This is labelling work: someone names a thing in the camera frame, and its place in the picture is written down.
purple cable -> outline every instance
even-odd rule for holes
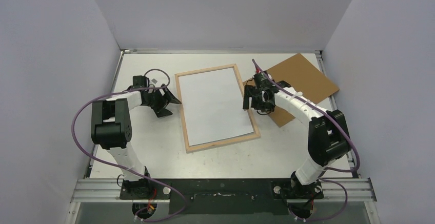
[[[253,59],[252,62],[254,63],[255,67],[272,83],[274,84],[276,87],[278,87],[278,89],[280,89],[281,91],[283,91],[285,94],[290,95],[290,96],[294,96],[293,94],[291,94],[290,92],[286,91],[284,88],[282,88],[280,85],[278,85],[277,83],[275,83],[267,74],[264,73],[264,71],[258,66],[258,64],[255,62],[255,60]],[[305,100],[299,96],[295,96],[296,99],[305,102]],[[338,172],[342,172],[342,173],[352,173],[352,172],[356,172],[359,168],[360,168],[360,155],[358,154],[357,149],[355,148],[355,145],[353,144],[352,140],[350,140],[350,137],[347,136],[346,132],[344,132],[343,128],[340,127],[340,125],[330,116],[328,115],[325,111],[317,108],[316,106],[310,104],[310,103],[306,103],[310,108],[320,112],[321,114],[323,114],[328,120],[330,120],[332,122],[332,124],[334,124],[335,127],[337,127],[337,129],[340,131],[340,133],[343,135],[343,137],[346,139],[346,141],[349,143],[350,147],[352,148],[353,152],[355,153],[355,160],[356,160],[356,165],[355,168],[347,170],[347,169],[336,169],[336,168],[330,168],[330,167],[326,167],[325,170],[333,170],[333,171],[338,171]]]
[[[79,149],[80,149],[80,150],[81,150],[85,155],[87,155],[87,156],[90,157],[91,159],[94,159],[95,161],[99,161],[99,162],[101,162],[101,163],[103,163],[103,164],[107,164],[107,165],[110,165],[110,166],[114,166],[114,167],[117,167],[117,168],[120,168],[120,169],[127,170],[128,172],[130,172],[130,173],[132,173],[132,174],[135,174],[135,175],[137,175],[137,176],[139,176],[139,177],[142,177],[142,178],[144,178],[144,179],[150,180],[150,181],[155,182],[155,183],[157,183],[157,184],[159,184],[159,185],[162,185],[162,186],[164,186],[164,187],[167,187],[167,188],[173,190],[176,194],[178,194],[179,196],[181,196],[181,198],[183,199],[183,201],[184,201],[184,203],[185,203],[184,206],[183,206],[180,210],[176,211],[175,213],[170,214],[170,215],[168,215],[168,216],[166,216],[166,217],[163,217],[163,218],[160,218],[160,219],[156,219],[156,220],[144,220],[144,222],[157,222],[157,221],[162,221],[162,220],[166,220],[166,219],[172,218],[173,216],[177,215],[178,213],[181,213],[181,212],[186,208],[186,205],[187,205],[187,200],[186,200],[186,198],[184,197],[184,195],[183,195],[181,192],[179,192],[177,189],[175,189],[174,187],[172,187],[172,186],[170,186],[170,185],[168,185],[168,184],[165,184],[165,183],[160,182],[160,181],[158,181],[158,180],[156,180],[156,179],[153,179],[153,178],[150,178],[150,177],[145,176],[145,175],[143,175],[143,174],[140,174],[140,173],[138,173],[138,172],[136,172],[136,171],[134,171],[134,170],[132,170],[132,169],[128,169],[127,167],[124,167],[124,166],[122,166],[122,165],[119,165],[119,164],[113,164],[113,163],[111,163],[111,162],[104,161],[104,160],[102,160],[102,159],[99,159],[99,158],[93,156],[93,155],[90,154],[89,152],[87,152],[87,151],[82,147],[82,145],[80,145],[80,143],[78,142],[77,136],[75,135],[75,122],[77,121],[78,115],[80,115],[80,113],[81,113],[81,112],[82,112],[86,107],[88,107],[91,103],[93,103],[93,102],[95,102],[95,101],[97,101],[97,100],[100,100],[101,98],[108,97],[108,96],[113,96],[113,95],[120,95],[120,94],[124,94],[125,92],[134,92],[134,91],[142,91],[142,90],[156,90],[156,89],[162,89],[162,88],[167,87],[167,86],[169,85],[169,83],[171,82],[171,79],[169,78],[169,75],[168,75],[165,71],[160,70],[160,69],[152,69],[152,70],[157,70],[157,71],[160,71],[160,72],[164,73],[164,74],[166,75],[166,77],[168,77],[168,84],[166,84],[166,85],[164,85],[164,86],[162,86],[162,87],[143,87],[143,88],[137,88],[137,89],[132,89],[132,90],[125,90],[125,91],[123,91],[123,92],[113,92],[113,93],[109,93],[109,94],[104,94],[104,95],[98,96],[98,97],[92,99],[91,101],[87,102],[85,105],[83,105],[83,106],[82,106],[82,107],[77,111],[77,113],[74,115],[74,118],[73,118],[73,120],[72,120],[72,124],[71,124],[71,135],[72,135],[72,139],[74,140],[75,145],[77,145],[77,147],[78,147],[78,148],[79,148]]]
[[[291,213],[292,215],[294,215],[298,220],[302,220],[302,221],[304,221],[304,222],[321,221],[321,220],[329,220],[329,219],[332,219],[332,218],[334,218],[334,217],[340,215],[340,214],[344,211],[344,209],[346,208],[346,205],[347,205],[347,191],[346,191],[346,188],[344,188],[344,186],[343,186],[342,184],[340,184],[340,183],[338,183],[338,182],[336,182],[336,181],[330,180],[330,179],[319,179],[319,180],[324,181],[324,182],[331,182],[331,183],[337,184],[337,185],[339,185],[341,188],[343,188],[343,190],[344,190],[344,196],[345,196],[343,206],[342,206],[341,209],[338,210],[335,214],[332,214],[332,215],[330,215],[330,216],[328,216],[328,217],[309,218],[309,219],[302,219],[302,218],[300,218],[300,217],[297,217],[297,216],[296,216],[296,215],[291,211],[291,209],[290,209],[290,213]]]

